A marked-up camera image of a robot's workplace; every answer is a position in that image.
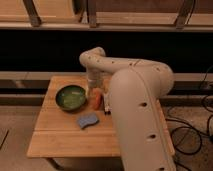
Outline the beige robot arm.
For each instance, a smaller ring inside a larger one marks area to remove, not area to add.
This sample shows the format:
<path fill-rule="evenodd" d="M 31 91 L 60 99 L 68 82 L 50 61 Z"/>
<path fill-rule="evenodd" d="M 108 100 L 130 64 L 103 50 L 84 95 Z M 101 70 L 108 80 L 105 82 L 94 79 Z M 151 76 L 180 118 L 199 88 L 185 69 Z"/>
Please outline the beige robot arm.
<path fill-rule="evenodd" d="M 109 106 L 125 171 L 176 171 L 166 121 L 158 99 L 174 85 L 173 71 L 162 62 L 108 57 L 101 47 L 83 52 L 90 89 L 103 85 L 101 74 L 112 75 Z"/>

